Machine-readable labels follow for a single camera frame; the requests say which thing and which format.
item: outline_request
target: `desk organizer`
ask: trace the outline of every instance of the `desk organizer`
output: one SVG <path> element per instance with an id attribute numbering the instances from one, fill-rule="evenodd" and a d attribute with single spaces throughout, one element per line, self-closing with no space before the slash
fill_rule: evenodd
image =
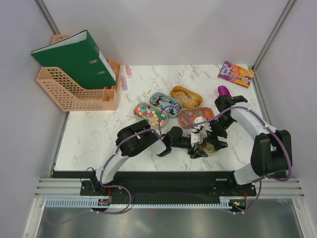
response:
<path id="1" fill-rule="evenodd" d="M 204 117 L 205 119 L 211 119 L 214 117 L 213 111 L 211 110 L 211 108 L 207 108 L 207 107 L 186 109 L 186 110 L 182 110 L 182 112 L 186 115 L 186 118 L 189 120 L 190 124 L 193 124 L 194 120 L 200 116 Z M 182 128 L 184 129 L 191 128 L 190 126 L 188 126 L 188 121 L 184 118 L 182 114 L 179 114 L 178 121 Z"/>
<path id="2" fill-rule="evenodd" d="M 173 99 L 163 93 L 157 92 L 154 93 L 150 98 L 150 104 L 154 107 L 158 108 L 159 111 L 162 110 L 162 108 L 173 105 L 179 108 L 179 110 L 182 110 L 182 104 L 177 101 L 176 99 Z M 178 117 L 179 111 L 174 108 L 166 108 L 164 109 L 166 112 L 168 118 L 174 119 Z"/>
<path id="3" fill-rule="evenodd" d="M 55 35 L 56 43 L 69 35 Z M 121 81 L 121 65 L 109 59 L 115 72 L 117 84 L 101 89 L 84 89 L 59 67 L 42 67 L 37 82 L 64 112 L 72 111 L 110 111 L 118 107 Z"/>
<path id="4" fill-rule="evenodd" d="M 182 86 L 175 86 L 171 90 L 170 95 L 180 101 L 186 109 L 199 108 L 203 103 L 202 96 Z"/>
<path id="5" fill-rule="evenodd" d="M 148 115 L 147 113 L 147 109 L 153 109 L 151 111 L 152 115 Z M 134 116 L 137 120 L 147 120 L 149 122 L 149 124 L 151 125 L 151 127 L 155 130 L 158 130 L 159 125 L 158 125 L 158 121 L 159 121 L 159 113 L 160 110 L 157 109 L 156 107 L 147 104 L 147 103 L 139 103 L 133 110 Z M 162 112 L 161 115 L 161 127 L 165 125 L 166 121 L 167 121 L 167 114 L 166 112 Z"/>

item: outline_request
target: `peach plastic magazine holder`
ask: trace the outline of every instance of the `peach plastic magazine holder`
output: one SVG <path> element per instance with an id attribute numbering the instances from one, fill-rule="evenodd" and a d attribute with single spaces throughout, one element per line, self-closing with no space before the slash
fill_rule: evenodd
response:
<path id="1" fill-rule="evenodd" d="M 69 37 L 55 35 L 52 43 Z M 121 80 L 121 65 L 108 60 L 117 84 L 103 89 L 84 89 L 59 67 L 42 67 L 37 82 L 64 112 L 116 110 Z"/>

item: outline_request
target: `gold jar lid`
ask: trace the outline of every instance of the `gold jar lid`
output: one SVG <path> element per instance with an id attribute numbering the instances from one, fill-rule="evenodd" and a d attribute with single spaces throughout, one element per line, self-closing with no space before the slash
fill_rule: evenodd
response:
<path id="1" fill-rule="evenodd" d="M 205 151 L 205 152 L 207 152 L 207 153 L 214 153 L 215 152 L 215 150 L 214 150 L 214 145 L 212 145 L 212 144 L 210 144 L 209 142 L 208 142 L 208 137 L 205 137 L 204 139 L 203 139 L 203 143 L 202 143 L 202 148 L 203 148 L 203 150 Z"/>

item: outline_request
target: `colorful beads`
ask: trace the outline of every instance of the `colorful beads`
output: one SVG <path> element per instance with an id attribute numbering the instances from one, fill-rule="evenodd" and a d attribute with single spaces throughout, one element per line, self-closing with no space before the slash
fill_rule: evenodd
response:
<path id="1" fill-rule="evenodd" d="M 134 115 L 141 118 L 146 119 L 147 122 L 152 126 L 159 125 L 159 114 L 160 111 L 156 111 L 150 106 L 140 105 L 138 108 L 135 108 Z M 160 116 L 160 125 L 163 125 L 166 121 L 166 116 L 161 114 Z"/>

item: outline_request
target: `roald dahl book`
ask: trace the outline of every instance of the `roald dahl book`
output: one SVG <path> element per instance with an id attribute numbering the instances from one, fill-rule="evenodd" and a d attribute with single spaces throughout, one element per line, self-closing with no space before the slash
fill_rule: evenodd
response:
<path id="1" fill-rule="evenodd" d="M 253 75 L 253 71 L 237 66 L 234 63 L 225 61 L 220 70 L 218 78 L 248 88 L 250 86 Z"/>

